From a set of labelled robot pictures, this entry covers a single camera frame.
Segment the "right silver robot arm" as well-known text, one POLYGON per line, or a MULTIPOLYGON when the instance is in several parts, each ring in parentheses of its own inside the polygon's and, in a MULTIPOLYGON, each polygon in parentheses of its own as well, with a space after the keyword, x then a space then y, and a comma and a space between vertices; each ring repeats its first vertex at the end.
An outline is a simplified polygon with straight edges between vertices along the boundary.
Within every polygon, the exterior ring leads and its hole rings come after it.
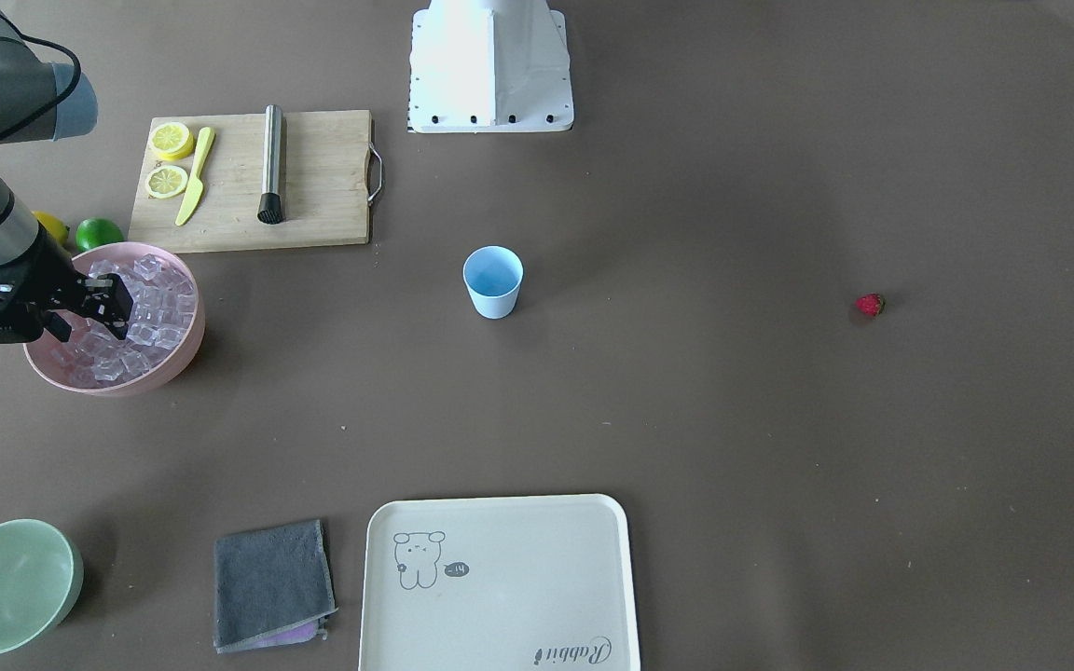
MULTIPOLYGON (((0 144, 84 136, 97 123, 95 88, 75 52, 21 33, 0 8, 0 144)), ((55 336, 66 313, 127 335, 133 301, 115 273, 91 279, 0 177, 0 344, 55 336)))

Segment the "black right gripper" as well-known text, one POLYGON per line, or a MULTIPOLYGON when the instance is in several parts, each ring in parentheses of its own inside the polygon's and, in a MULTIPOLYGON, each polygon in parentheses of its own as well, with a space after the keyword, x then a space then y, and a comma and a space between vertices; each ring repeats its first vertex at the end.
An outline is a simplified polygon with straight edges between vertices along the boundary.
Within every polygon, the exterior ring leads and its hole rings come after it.
POLYGON ((35 234, 21 256, 0 265, 0 285, 13 286, 3 313, 4 341, 35 341, 44 332, 68 341, 71 324, 55 311, 77 311, 85 297, 89 313, 81 317, 81 338, 127 339, 133 300, 122 277, 105 273, 85 279, 49 233, 35 234))

